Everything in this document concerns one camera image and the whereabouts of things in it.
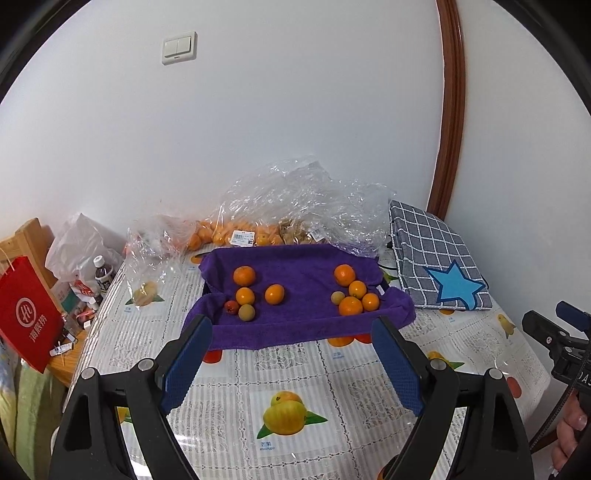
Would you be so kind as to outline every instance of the red paper bag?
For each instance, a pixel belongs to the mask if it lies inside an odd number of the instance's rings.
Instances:
[[[0,277],[0,335],[43,373],[63,328],[61,314],[27,257],[18,257]]]

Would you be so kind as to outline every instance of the haidilao logo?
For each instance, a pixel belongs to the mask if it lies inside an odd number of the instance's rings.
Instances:
[[[22,298],[17,302],[17,320],[23,327],[32,327],[37,319],[37,310],[30,299]]]

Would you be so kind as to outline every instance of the human hand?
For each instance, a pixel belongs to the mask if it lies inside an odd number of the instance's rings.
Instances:
[[[581,409],[576,393],[573,391],[564,404],[562,409],[563,417],[556,427],[558,443],[552,449],[552,463],[559,472],[566,460],[574,452],[574,449],[577,448],[578,444],[574,438],[574,431],[583,430],[587,425],[587,415]]]

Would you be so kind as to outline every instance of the black cable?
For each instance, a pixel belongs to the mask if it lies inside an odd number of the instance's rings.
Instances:
[[[585,353],[583,355],[583,360],[581,362],[581,366],[579,367],[579,370],[577,371],[577,374],[573,377],[573,379],[571,380],[571,382],[570,382],[569,386],[566,388],[566,390],[564,390],[564,393],[562,394],[562,396],[560,397],[560,399],[558,400],[558,402],[556,403],[556,405],[554,406],[554,408],[550,412],[550,415],[548,415],[548,417],[546,418],[546,420],[544,421],[544,423],[542,424],[540,429],[531,438],[531,440],[530,440],[530,452],[531,453],[533,453],[532,450],[533,450],[535,444],[538,443],[540,441],[540,439],[544,436],[544,433],[546,433],[546,430],[548,430],[550,425],[552,425],[552,422],[558,416],[558,414],[560,413],[560,410],[562,410],[562,407],[564,407],[564,404],[569,399],[569,396],[573,392],[574,386],[576,385],[577,380],[582,375],[585,365],[587,364],[587,360],[589,360],[590,356],[591,356],[591,342],[589,342],[587,344],[587,348],[585,349]]]

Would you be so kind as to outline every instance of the light switch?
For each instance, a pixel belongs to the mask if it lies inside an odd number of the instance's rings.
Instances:
[[[191,51],[191,37],[183,37],[178,39],[177,54],[187,53]]]
[[[176,55],[177,54],[177,43],[178,43],[178,40],[168,40],[168,41],[164,42],[164,48],[162,50],[162,55],[166,58]]]
[[[197,32],[165,38],[162,42],[162,63],[169,65],[197,57]]]

